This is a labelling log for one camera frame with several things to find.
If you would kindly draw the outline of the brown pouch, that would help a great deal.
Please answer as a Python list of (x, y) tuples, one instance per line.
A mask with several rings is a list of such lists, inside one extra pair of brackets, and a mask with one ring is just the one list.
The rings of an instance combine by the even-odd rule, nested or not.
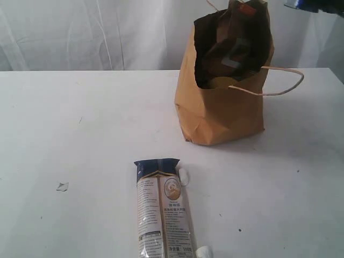
[(211, 77), (250, 77), (267, 61), (271, 41), (267, 2), (229, 1), (216, 19), (216, 41), (202, 57), (202, 67)]

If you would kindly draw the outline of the brown paper bag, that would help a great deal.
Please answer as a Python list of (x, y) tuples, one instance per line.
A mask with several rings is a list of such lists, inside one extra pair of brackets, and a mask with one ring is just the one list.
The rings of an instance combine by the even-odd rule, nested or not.
[(216, 145), (258, 134), (264, 130), (263, 86), (272, 70), (270, 53), (260, 70), (237, 80), (227, 89), (209, 89), (211, 77), (202, 67), (202, 57), (216, 41), (216, 19), (226, 10), (198, 18), (193, 23), (184, 52), (175, 92), (175, 107), (186, 141)]

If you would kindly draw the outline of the white blue salt packet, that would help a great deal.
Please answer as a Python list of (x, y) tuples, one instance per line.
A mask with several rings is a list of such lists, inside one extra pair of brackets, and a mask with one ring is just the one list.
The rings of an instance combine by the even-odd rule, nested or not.
[(310, 2), (307, 0), (286, 0), (284, 1), (284, 6), (299, 10), (308, 10), (312, 8)]

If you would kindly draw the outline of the white cube by pasta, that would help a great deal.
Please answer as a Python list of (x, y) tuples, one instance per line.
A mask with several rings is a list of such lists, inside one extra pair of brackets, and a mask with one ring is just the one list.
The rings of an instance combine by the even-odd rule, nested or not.
[(187, 186), (189, 184), (189, 181), (190, 181), (188, 171), (184, 168), (180, 168), (178, 173), (179, 173), (179, 177), (180, 177), (181, 186), (184, 186), (184, 187)]

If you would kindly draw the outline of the small torn paper scrap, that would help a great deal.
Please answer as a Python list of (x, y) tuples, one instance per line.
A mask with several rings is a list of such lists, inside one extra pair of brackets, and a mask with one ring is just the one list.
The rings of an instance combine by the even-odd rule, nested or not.
[(68, 190), (69, 183), (59, 183), (59, 186), (57, 187), (57, 191), (65, 192)]

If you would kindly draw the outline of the white lump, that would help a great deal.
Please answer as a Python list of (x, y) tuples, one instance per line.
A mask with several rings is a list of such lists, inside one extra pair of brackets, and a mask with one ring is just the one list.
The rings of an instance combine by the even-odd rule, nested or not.
[(210, 246), (201, 246), (196, 250), (197, 258), (213, 258), (213, 251)]

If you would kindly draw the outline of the long pasta packet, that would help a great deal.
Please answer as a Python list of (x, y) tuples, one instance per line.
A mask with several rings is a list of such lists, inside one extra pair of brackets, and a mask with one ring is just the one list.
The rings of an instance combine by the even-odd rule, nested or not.
[(139, 257), (195, 257), (178, 163), (173, 158), (134, 163)]

